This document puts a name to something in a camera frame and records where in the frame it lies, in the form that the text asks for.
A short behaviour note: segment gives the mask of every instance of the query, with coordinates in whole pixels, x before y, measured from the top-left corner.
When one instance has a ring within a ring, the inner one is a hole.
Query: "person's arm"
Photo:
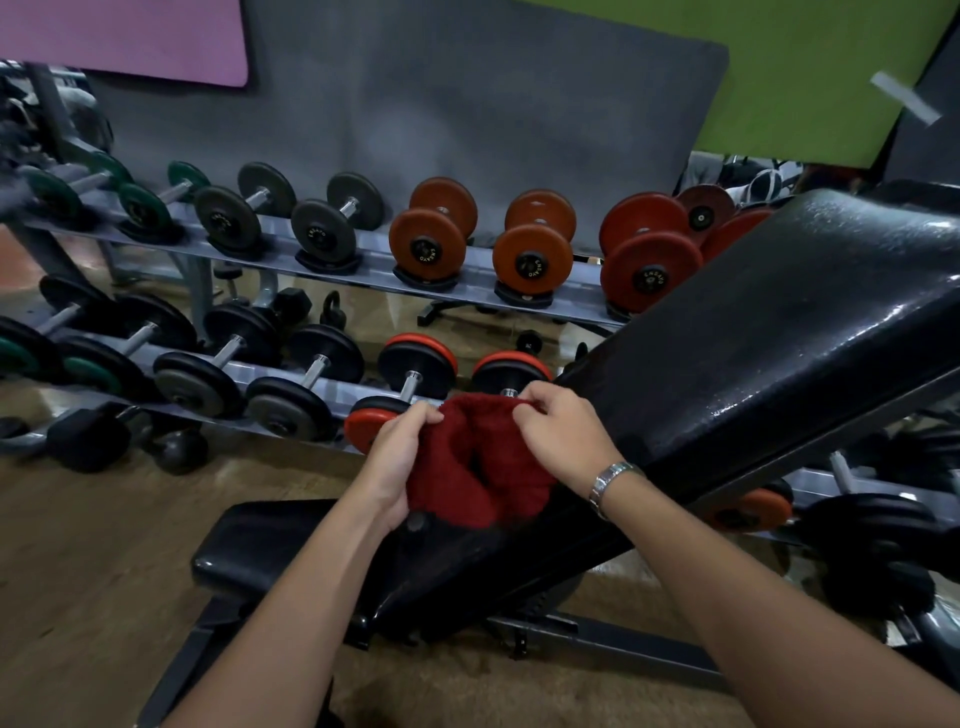
[[[407,516],[418,402],[383,426],[363,470],[163,728],[312,728],[373,553]]]
[[[542,465],[581,497],[623,460],[593,407],[534,382],[514,418]],[[677,602],[758,726],[956,726],[960,696],[624,473],[602,499]]]

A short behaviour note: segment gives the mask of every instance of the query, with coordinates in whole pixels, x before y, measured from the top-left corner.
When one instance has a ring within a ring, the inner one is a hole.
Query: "red towel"
[[[461,395],[444,402],[444,421],[427,425],[407,479],[412,511],[467,528],[536,516],[556,478],[531,454],[514,422],[513,397]]]

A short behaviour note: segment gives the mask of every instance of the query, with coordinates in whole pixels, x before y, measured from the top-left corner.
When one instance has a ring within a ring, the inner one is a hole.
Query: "wristwatch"
[[[610,519],[604,515],[603,509],[600,507],[600,499],[603,497],[604,491],[607,490],[607,486],[611,484],[613,479],[626,471],[633,471],[634,473],[643,475],[643,471],[636,465],[623,461],[613,463],[613,465],[597,475],[597,479],[593,481],[593,489],[590,491],[588,500],[590,501],[590,505],[593,506],[594,513],[604,521],[609,521]]]

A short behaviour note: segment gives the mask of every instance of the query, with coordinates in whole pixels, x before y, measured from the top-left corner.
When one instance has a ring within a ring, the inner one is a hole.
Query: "hand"
[[[382,516],[390,530],[407,517],[407,478],[413,470],[424,425],[442,422],[436,407],[419,401],[399,417],[380,428],[360,474],[348,493],[353,492]]]
[[[623,460],[593,405],[569,389],[545,381],[527,385],[519,398],[529,404],[514,409],[523,441],[551,475],[581,497],[613,463]]]

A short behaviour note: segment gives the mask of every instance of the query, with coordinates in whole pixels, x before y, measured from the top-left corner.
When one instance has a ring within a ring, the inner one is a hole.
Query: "orange weight plate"
[[[611,255],[624,240],[642,232],[673,231],[686,233],[684,206],[669,195],[641,192],[614,205],[600,225],[600,250]]]
[[[677,195],[677,202],[686,210],[689,235],[697,245],[736,213],[736,205],[719,184],[695,184]]]
[[[440,280],[460,271],[467,257],[467,240],[442,212],[416,207],[394,218],[390,252],[407,273]]]
[[[524,296],[549,293],[573,270],[573,249],[553,228],[520,225],[493,246],[493,270],[504,285]]]
[[[433,336],[427,336],[423,333],[414,333],[413,331],[408,331],[406,333],[399,333],[396,336],[391,336],[387,339],[387,343],[383,345],[383,348],[386,349],[391,344],[399,344],[401,342],[410,342],[413,344],[423,344],[425,347],[429,347],[434,352],[438,353],[440,356],[445,358],[450,362],[450,366],[453,367],[453,374],[457,374],[457,357],[453,355],[453,352],[448,349],[444,344],[437,341]]]
[[[480,361],[477,362],[477,365],[473,367],[473,373],[476,374],[477,370],[480,369],[480,367],[482,367],[484,364],[490,364],[492,361],[504,360],[522,361],[524,364],[529,364],[530,366],[536,368],[537,371],[546,377],[547,381],[551,381],[553,379],[553,373],[550,371],[549,367],[547,367],[546,364],[532,354],[527,352],[513,352],[509,350],[505,352],[494,352],[484,356],[482,359],[480,359]]]
[[[645,232],[618,245],[600,269],[607,299],[640,313],[700,270],[703,259],[678,232]]]
[[[704,257],[704,262],[709,263],[773,213],[774,211],[771,208],[761,207],[734,215],[708,235],[704,244],[700,246],[700,253]]]
[[[552,189],[531,189],[519,195],[507,207],[504,230],[520,225],[546,225],[569,242],[577,231],[577,213],[573,205]]]
[[[466,187],[450,177],[424,180],[410,195],[410,207],[429,207],[448,215],[464,238],[477,227],[477,204]]]
[[[757,488],[733,506],[708,514],[704,521],[718,531],[753,533],[779,528],[792,516],[793,506],[789,500],[766,488]]]
[[[396,412],[388,412],[385,409],[373,407],[358,409],[356,412],[350,412],[344,420],[344,434],[347,435],[351,445],[366,455],[373,447],[373,441],[380,432],[380,428],[396,417],[398,417]]]

